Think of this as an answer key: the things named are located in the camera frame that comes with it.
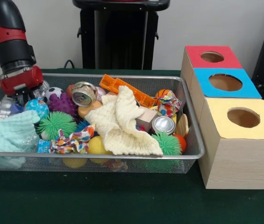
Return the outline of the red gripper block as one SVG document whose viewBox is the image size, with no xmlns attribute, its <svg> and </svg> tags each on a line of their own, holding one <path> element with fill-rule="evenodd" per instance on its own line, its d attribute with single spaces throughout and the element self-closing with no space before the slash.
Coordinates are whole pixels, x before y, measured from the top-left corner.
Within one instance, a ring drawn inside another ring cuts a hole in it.
<svg viewBox="0 0 264 224">
<path fill-rule="evenodd" d="M 0 87 L 8 95 L 16 95 L 18 103 L 25 103 L 25 94 L 28 93 L 29 99 L 35 99 L 33 88 L 43 84 L 43 73 L 38 66 L 24 68 L 16 72 L 4 75 L 0 80 Z"/>
</svg>

